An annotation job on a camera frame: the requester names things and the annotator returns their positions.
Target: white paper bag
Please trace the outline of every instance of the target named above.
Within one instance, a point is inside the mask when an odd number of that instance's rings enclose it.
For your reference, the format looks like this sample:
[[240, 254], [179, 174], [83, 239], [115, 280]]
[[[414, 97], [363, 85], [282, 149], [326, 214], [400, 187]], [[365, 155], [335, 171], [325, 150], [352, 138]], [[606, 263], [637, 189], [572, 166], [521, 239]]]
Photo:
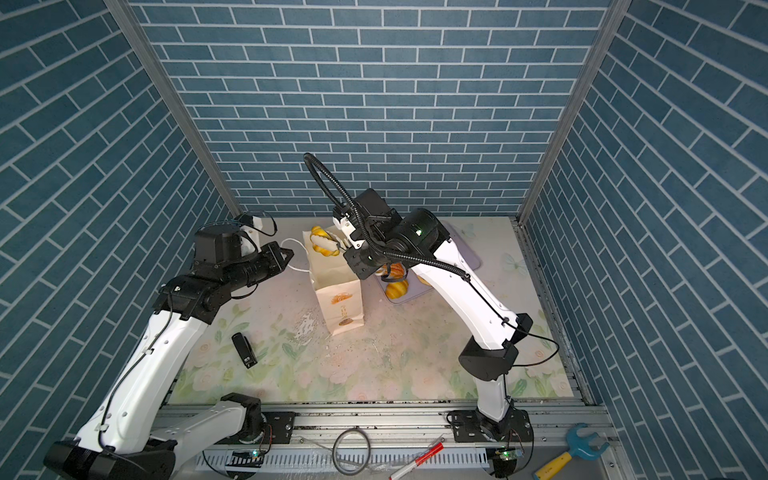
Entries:
[[[335, 227], [326, 232], [339, 238], [344, 234]], [[362, 291], [360, 279], [349, 268], [343, 251], [325, 257], [313, 250], [310, 232], [303, 232], [304, 247], [310, 260], [310, 280], [331, 335], [363, 326]]]

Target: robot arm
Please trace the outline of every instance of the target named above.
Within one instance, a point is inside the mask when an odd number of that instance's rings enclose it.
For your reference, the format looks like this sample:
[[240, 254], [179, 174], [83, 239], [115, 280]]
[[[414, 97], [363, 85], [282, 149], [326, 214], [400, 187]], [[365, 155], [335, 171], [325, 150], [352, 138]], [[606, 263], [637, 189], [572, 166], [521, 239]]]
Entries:
[[[360, 279], [400, 262], [427, 280], [464, 320], [472, 338], [458, 360], [475, 377], [481, 426], [489, 436], [506, 439], [512, 409], [504, 375], [515, 363], [515, 344], [528, 334], [531, 317], [516, 315], [491, 293], [434, 214], [417, 208], [403, 218], [372, 189], [352, 198], [314, 155], [304, 154], [304, 162], [334, 203], [334, 223], [353, 247], [344, 257]], [[318, 170], [342, 194], [344, 204]]]
[[277, 275], [293, 251], [260, 247], [247, 215], [195, 233], [192, 270], [160, 288], [154, 313], [116, 383], [74, 442], [56, 442], [45, 465], [65, 478], [169, 478], [201, 449], [244, 429], [261, 431], [258, 399], [230, 394], [175, 428], [152, 422], [187, 354], [232, 292]]

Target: black mounting plate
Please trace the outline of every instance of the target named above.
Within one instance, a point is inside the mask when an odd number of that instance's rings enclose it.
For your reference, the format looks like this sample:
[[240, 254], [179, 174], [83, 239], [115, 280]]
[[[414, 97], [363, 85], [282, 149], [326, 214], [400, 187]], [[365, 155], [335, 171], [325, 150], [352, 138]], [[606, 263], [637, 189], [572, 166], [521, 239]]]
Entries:
[[[509, 409], [509, 428], [520, 435], [518, 439], [512, 434], [511, 442], [530, 442], [533, 439], [533, 428], [528, 412], [525, 410]], [[487, 442], [486, 436], [480, 428], [480, 418], [477, 410], [452, 410], [448, 413], [448, 422], [453, 432], [453, 440], [456, 443]]]
[[293, 435], [294, 412], [262, 412], [266, 422], [272, 426], [272, 444], [285, 445], [290, 443]]
[[[265, 429], [268, 429], [267, 425], [272, 426], [272, 445], [285, 445], [290, 443], [291, 435], [293, 435], [293, 420], [296, 418], [295, 412], [261, 412], [261, 415], [266, 420]], [[251, 443], [242, 443], [238, 438], [238, 434], [226, 437], [217, 442], [219, 445], [251, 445]], [[266, 448], [268, 441], [264, 439], [262, 444], [263, 448]]]

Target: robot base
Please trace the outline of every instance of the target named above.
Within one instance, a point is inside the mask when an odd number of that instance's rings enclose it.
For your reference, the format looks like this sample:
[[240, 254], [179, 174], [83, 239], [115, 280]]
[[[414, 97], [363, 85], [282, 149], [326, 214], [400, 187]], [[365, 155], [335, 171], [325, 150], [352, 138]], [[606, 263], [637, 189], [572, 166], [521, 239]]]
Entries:
[[478, 410], [452, 410], [448, 413], [448, 421], [457, 443], [484, 442], [486, 438], [497, 442], [508, 439], [512, 442], [530, 442], [533, 439], [528, 412], [513, 407], [507, 410], [500, 422], [494, 422]]

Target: red marker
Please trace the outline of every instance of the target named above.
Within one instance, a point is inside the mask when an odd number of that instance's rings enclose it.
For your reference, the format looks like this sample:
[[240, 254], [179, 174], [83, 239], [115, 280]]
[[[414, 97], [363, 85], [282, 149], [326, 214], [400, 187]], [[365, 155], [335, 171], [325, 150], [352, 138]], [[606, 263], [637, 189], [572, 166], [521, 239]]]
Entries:
[[429, 452], [427, 452], [424, 455], [418, 457], [413, 462], [410, 462], [408, 465], [402, 467], [400, 470], [398, 470], [397, 472], [393, 473], [389, 477], [389, 480], [397, 480], [398, 478], [404, 476], [406, 473], [410, 472], [414, 468], [418, 467], [422, 463], [424, 463], [427, 460], [429, 460], [431, 457], [435, 456], [438, 452], [440, 452], [440, 450], [442, 450], [442, 442], [440, 442], [439, 444], [437, 444], [434, 447], [432, 447], [429, 450]]

